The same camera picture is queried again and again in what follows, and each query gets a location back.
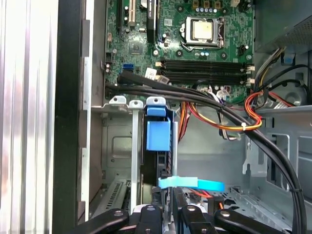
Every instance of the black ram slot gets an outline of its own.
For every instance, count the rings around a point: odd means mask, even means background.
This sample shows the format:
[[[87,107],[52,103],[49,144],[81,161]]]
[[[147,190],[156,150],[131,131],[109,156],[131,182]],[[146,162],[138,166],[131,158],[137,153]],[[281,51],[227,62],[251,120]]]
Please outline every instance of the black ram slot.
[[[122,18],[122,0],[117,0],[117,12],[116,12],[116,30],[117,32],[121,29],[121,18]]]
[[[162,65],[161,69],[166,71],[245,73],[245,65],[242,63],[165,60]]]
[[[220,75],[207,73],[163,72],[172,84],[194,84],[204,80],[203,84],[241,85],[246,81],[246,75]]]

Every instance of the blue sata port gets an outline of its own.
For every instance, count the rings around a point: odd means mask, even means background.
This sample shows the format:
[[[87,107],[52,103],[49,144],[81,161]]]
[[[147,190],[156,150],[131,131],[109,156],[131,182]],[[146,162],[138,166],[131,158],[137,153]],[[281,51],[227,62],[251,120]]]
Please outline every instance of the blue sata port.
[[[122,70],[133,72],[135,70],[135,66],[132,63],[124,63],[122,65]]]

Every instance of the white connector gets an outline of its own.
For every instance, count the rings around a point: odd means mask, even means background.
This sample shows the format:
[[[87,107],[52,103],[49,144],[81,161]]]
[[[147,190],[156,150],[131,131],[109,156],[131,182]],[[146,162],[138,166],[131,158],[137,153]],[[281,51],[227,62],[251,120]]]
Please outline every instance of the white connector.
[[[240,3],[240,0],[231,0],[231,7],[237,7]]]

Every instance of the pci slot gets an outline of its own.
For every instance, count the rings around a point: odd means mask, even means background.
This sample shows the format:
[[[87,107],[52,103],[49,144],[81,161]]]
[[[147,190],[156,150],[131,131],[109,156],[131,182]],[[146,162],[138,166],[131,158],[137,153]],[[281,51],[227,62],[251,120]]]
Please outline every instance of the pci slot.
[[[211,85],[242,85],[245,83],[246,75],[220,75],[214,73],[184,73],[184,72],[162,72],[170,79],[172,84],[194,84],[198,80],[204,80],[203,84]]]
[[[210,61],[184,61],[184,60],[163,60],[161,69],[165,71],[180,72],[220,72],[220,73],[245,73],[245,64],[230,62]]]
[[[122,0],[117,0],[117,11],[116,11],[116,30],[119,32],[121,29],[122,18]]]
[[[129,26],[136,25],[136,0],[129,0]]]

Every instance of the blue plastic clip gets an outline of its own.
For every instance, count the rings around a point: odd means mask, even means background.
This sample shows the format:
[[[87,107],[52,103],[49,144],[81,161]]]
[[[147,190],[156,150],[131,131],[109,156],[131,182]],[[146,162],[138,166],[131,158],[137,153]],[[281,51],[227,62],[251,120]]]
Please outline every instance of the blue plastic clip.
[[[151,151],[170,151],[169,121],[147,121],[146,149]]]
[[[147,107],[147,115],[148,116],[166,116],[166,107],[165,106],[148,106]]]
[[[197,177],[179,177],[179,176],[172,176],[166,179],[159,178],[158,186],[161,189],[166,189],[169,187],[187,187],[217,192],[223,192],[225,187],[224,183],[218,181],[203,180],[198,179]]]

